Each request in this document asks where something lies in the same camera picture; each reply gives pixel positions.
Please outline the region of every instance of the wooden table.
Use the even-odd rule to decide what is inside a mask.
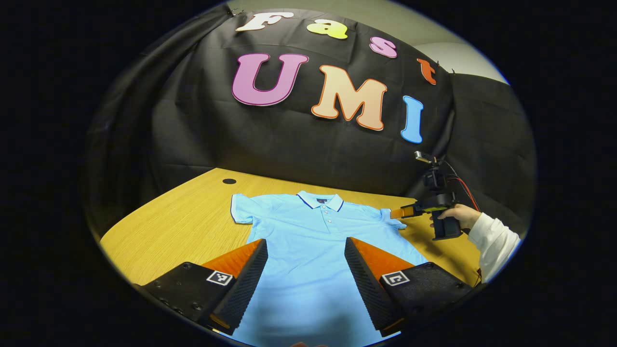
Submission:
[[[233,178],[235,184],[223,183]],[[213,169],[155,198],[114,225],[101,246],[118,270],[131,282],[145,285],[182,262],[203,264],[244,244],[251,225],[235,224],[231,195],[250,198],[264,194],[338,194],[344,201],[390,208],[414,203],[412,198],[359,193],[288,182],[241,172]],[[429,261],[473,285],[480,257],[476,247],[461,237],[432,241],[429,214],[400,219],[400,234]]]

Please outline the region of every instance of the red cable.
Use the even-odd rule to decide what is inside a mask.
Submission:
[[[465,190],[467,191],[467,193],[469,194],[469,197],[471,198],[471,202],[473,203],[473,206],[476,208],[476,211],[480,212],[478,205],[476,205],[476,200],[473,198],[473,195],[471,195],[471,192],[469,191],[469,188],[467,188],[467,185],[465,184],[465,182],[463,182],[463,180],[458,177],[452,177],[451,180],[459,180],[460,183],[463,184],[463,186],[465,187]]]

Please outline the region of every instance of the pink letter u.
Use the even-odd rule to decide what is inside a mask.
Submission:
[[[300,64],[309,61],[309,57],[301,54],[282,54],[279,60],[283,62],[281,75],[276,86],[270,90],[255,88],[255,78],[263,62],[270,58],[268,54],[245,54],[238,58],[240,66],[233,80],[231,93],[239,102],[247,105],[269,106],[285,100],[294,87]]]

